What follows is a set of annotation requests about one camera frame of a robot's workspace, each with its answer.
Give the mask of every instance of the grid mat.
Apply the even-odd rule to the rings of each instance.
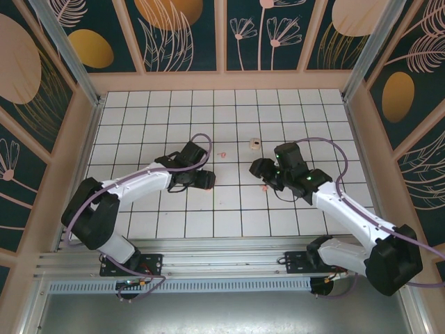
[[[338,90],[178,90],[109,92],[87,175],[109,180],[132,173],[157,157],[180,151],[203,132],[214,142],[204,167],[216,174],[211,191],[151,193],[121,208],[116,228],[128,239],[278,237],[349,234],[304,200],[284,202],[251,176],[255,159],[308,136],[334,140],[350,165],[343,188],[373,212],[371,197]],[[251,138],[261,149],[251,150]],[[199,138],[207,148],[204,138]],[[344,162],[327,143],[299,144],[310,168],[337,178]],[[279,194],[292,200],[289,190]]]

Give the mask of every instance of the robotic arm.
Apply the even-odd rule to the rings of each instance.
[[[211,171],[191,169],[182,172],[155,171],[155,168],[186,168],[199,163],[207,151],[189,141],[181,152],[157,158],[148,167],[126,176],[130,180],[103,193],[82,211],[72,232],[90,250],[97,250],[112,257],[124,267],[135,271],[140,264],[139,250],[122,235],[115,231],[115,222],[119,209],[146,196],[153,191],[167,189],[180,184],[187,187],[211,189],[215,184],[215,174]],[[62,224],[68,226],[82,204],[94,193],[119,180],[98,182],[90,177],[80,184],[67,209],[62,215]]]
[[[413,229],[407,225],[397,228],[364,209],[345,193],[338,194],[329,175],[319,169],[308,169],[296,143],[277,146],[275,156],[277,164],[272,159],[258,159],[251,165],[250,172],[276,191],[290,188],[295,197],[303,198],[334,217],[362,245],[345,244],[331,236],[319,237],[307,247],[307,259],[314,268],[327,264],[350,269],[366,276],[372,286],[386,296],[391,296],[422,270],[418,246],[370,224],[343,199],[379,226],[416,239]]]

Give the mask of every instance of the flower illustration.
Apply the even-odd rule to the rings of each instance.
[[[259,0],[261,7],[265,9],[274,8],[274,7],[290,7],[290,6],[298,6],[305,3],[306,0]]]
[[[0,139],[0,180],[11,181],[19,159],[20,146],[11,141],[10,147],[4,138]]]
[[[237,19],[230,20],[230,27],[236,38],[236,44],[238,46],[238,57],[239,63],[241,65],[241,70],[244,71],[243,59],[241,58],[241,49],[239,47],[239,41],[246,38],[255,37],[258,35],[257,30],[255,29],[255,25],[252,22],[252,18],[250,19],[240,19],[239,22]]]
[[[300,26],[298,26],[299,19],[299,17],[296,19],[282,19],[278,25],[276,17],[267,20],[267,32],[269,34],[270,45],[272,46],[271,70],[273,70],[273,57],[275,55],[276,47],[283,47],[301,42],[302,36],[301,34],[298,34],[300,30]]]

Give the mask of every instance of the metal pole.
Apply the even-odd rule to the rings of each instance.
[[[38,19],[42,22],[43,26],[47,30],[49,37],[51,37],[60,54],[65,59],[65,62],[71,69],[72,74],[79,82],[80,87],[82,87],[82,89],[85,91],[87,98],[90,100],[92,105],[97,106],[99,104],[99,94],[95,90],[88,73],[77,57],[75,50],[72,48],[66,33],[54,16],[54,12],[50,7],[49,2],[42,0],[29,0],[29,3],[33,7]]]
[[[391,32],[395,23],[395,18],[398,17],[405,6],[406,0],[391,0],[383,11],[374,32],[369,37],[366,45],[363,48],[360,57],[358,58],[353,72],[349,76],[348,82],[344,88],[344,101],[348,103],[353,98],[355,92],[363,81],[363,78],[368,72],[372,62],[378,55],[381,47],[385,43],[387,36]]]

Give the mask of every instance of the yellow circle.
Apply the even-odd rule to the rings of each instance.
[[[389,77],[383,88],[383,115],[389,122],[400,122],[410,111],[413,100],[413,80],[406,73],[396,72]]]
[[[332,8],[332,23],[341,35],[370,35],[388,0],[336,0]]]
[[[194,24],[201,16],[202,0],[134,0],[140,14],[152,26],[162,30],[178,30],[182,24],[177,22],[170,2],[178,15],[184,14],[189,25]]]
[[[30,102],[42,78],[39,50],[13,19],[0,14],[0,96],[16,104]]]
[[[98,33],[88,29],[79,29],[71,33],[68,38],[84,65],[104,68],[113,62],[114,54],[111,46]]]

